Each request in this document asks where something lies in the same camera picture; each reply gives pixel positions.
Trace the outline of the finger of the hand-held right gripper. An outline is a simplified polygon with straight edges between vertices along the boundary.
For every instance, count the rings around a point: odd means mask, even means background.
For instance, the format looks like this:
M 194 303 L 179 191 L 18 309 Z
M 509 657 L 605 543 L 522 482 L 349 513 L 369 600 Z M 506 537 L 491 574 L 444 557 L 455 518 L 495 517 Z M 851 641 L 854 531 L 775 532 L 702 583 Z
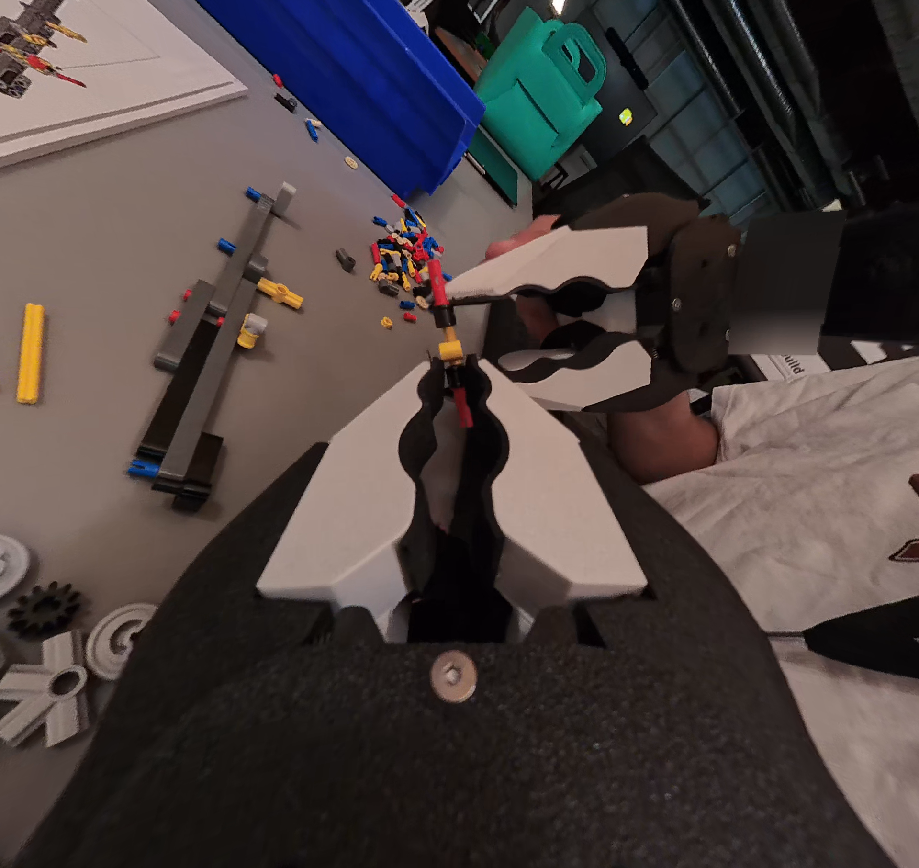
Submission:
M 651 358 L 632 338 L 596 338 L 581 351 L 511 352 L 500 357 L 498 366 L 546 410 L 607 412 L 616 398 L 650 383 Z
M 644 226 L 561 227 L 488 259 L 446 283 L 453 304 L 480 304 L 513 294 L 556 293 L 573 283 L 606 292 L 632 287 L 649 257 Z

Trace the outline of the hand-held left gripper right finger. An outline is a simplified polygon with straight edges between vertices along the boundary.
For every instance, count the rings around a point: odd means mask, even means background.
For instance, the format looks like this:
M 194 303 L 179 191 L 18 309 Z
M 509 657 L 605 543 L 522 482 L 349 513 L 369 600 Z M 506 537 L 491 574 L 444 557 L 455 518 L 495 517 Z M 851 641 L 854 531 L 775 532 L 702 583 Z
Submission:
M 485 580 L 521 613 L 642 593 L 579 437 L 485 360 L 469 359 L 469 405 L 470 536 Z

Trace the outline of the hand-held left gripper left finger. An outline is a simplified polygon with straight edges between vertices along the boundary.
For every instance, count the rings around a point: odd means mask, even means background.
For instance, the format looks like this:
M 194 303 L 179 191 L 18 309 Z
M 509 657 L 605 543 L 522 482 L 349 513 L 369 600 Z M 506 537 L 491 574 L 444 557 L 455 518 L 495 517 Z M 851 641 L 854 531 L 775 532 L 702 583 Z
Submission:
M 420 472 L 400 440 L 416 416 L 431 426 L 443 365 L 422 362 L 329 441 L 259 577 L 265 598 L 391 613 L 412 591 L 399 546 L 415 517 Z

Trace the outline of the black connector with red pin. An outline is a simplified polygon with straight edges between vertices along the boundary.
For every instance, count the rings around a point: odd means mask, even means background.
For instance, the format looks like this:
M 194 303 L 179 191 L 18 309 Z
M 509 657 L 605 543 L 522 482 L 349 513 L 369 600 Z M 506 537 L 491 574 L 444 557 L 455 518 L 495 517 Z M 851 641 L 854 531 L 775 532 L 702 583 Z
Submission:
M 446 389 L 452 397 L 462 429 L 472 428 L 474 421 L 466 389 L 466 367 L 463 361 L 448 361 L 444 366 Z

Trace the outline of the white card black marker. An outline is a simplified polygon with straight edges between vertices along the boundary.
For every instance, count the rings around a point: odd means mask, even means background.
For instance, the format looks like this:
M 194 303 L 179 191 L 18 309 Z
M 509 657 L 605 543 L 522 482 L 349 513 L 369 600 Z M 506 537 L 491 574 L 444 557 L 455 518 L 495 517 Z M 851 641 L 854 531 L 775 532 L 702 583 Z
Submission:
M 751 378 L 777 381 L 897 361 L 917 353 L 913 344 L 824 337 L 813 355 L 751 355 L 741 362 Z

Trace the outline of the teal tray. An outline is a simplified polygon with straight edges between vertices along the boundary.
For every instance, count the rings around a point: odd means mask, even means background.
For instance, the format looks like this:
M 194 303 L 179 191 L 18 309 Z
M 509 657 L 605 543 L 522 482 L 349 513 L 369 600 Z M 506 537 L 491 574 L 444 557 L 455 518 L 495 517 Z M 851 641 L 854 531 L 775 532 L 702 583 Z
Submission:
M 465 159 L 511 208 L 518 205 L 518 173 L 499 145 L 483 127 L 477 127 L 467 148 Z

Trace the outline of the teal bag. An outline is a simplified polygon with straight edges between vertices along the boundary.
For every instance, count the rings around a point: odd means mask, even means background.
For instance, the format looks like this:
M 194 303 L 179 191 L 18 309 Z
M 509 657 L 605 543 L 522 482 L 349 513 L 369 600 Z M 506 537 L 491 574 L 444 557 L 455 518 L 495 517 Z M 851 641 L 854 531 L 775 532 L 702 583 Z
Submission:
M 474 89 L 484 128 L 537 181 L 601 115 L 605 78 L 605 56 L 583 25 L 525 8 Z

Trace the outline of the heap of small mixed parts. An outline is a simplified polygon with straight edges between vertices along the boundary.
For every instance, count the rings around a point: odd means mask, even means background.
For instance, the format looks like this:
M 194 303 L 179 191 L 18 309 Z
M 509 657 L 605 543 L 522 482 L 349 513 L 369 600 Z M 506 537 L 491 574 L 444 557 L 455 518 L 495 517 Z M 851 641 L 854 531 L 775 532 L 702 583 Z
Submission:
M 370 283 L 398 311 L 392 322 L 417 325 L 432 305 L 427 264 L 441 260 L 444 246 L 428 221 L 402 196 L 392 192 L 392 211 L 372 218 L 379 237 L 370 244 Z

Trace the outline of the long grey black beam assembly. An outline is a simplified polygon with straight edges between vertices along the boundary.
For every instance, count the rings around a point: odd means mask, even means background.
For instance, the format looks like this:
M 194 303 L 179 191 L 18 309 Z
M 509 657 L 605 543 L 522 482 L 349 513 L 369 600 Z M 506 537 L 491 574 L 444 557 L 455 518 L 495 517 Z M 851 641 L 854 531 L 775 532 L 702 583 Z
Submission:
M 247 188 L 251 205 L 240 232 L 216 245 L 225 260 L 218 278 L 186 290 L 155 353 L 154 367 L 170 380 L 127 473 L 170 496 L 178 513 L 196 513 L 211 497 L 224 440 L 205 426 L 236 351 L 253 349 L 267 328 L 252 302 L 261 294 L 294 311 L 303 307 L 301 296 L 270 278 L 263 252 L 271 225 L 286 216 L 295 194 L 287 182 L 274 196 Z

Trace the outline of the person's white shirt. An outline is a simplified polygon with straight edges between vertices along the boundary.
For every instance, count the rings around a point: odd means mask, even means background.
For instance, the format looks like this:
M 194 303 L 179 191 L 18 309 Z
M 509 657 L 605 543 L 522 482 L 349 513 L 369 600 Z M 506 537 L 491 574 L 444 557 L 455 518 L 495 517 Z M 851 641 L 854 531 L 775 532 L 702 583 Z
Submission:
M 799 634 L 917 596 L 917 383 L 912 357 L 717 388 L 716 464 L 645 488 L 771 636 L 824 764 L 897 866 L 918 864 L 917 679 Z

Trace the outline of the blue bin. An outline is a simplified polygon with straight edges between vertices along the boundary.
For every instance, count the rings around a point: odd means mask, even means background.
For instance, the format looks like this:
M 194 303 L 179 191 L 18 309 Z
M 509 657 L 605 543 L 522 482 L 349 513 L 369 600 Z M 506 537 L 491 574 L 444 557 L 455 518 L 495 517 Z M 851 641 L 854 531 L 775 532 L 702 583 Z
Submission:
M 428 195 L 485 105 L 398 0 L 195 0 L 401 197 Z

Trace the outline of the pile of dark beams and wheels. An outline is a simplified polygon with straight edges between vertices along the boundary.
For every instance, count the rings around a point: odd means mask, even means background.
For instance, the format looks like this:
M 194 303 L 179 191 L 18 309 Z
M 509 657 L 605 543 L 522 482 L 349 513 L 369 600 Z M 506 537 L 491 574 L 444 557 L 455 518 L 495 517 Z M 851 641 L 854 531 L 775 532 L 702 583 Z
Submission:
M 6 612 L 6 629 L 40 645 L 37 663 L 2 661 L 1 740 L 18 747 L 40 732 L 46 747 L 63 744 L 90 724 L 86 690 L 93 680 L 121 678 L 134 644 L 157 606 L 135 602 L 114 609 L 84 633 L 76 628 L 82 594 L 69 583 L 35 585 Z

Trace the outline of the yellow axle rod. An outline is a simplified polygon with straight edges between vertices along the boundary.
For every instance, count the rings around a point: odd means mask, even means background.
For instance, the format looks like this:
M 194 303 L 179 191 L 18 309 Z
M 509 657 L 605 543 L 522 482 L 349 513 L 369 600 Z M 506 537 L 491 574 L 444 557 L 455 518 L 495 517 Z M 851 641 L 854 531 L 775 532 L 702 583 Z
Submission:
M 35 405 L 40 398 L 45 308 L 27 303 L 24 310 L 17 376 L 17 403 Z

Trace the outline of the open instruction booklet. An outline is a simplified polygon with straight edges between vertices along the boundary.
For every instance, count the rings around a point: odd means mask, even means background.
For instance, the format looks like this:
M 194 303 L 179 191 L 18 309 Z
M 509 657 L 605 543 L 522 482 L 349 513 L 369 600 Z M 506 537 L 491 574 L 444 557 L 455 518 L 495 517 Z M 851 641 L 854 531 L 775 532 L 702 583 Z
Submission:
M 1 0 L 1 166 L 239 99 L 146 0 Z

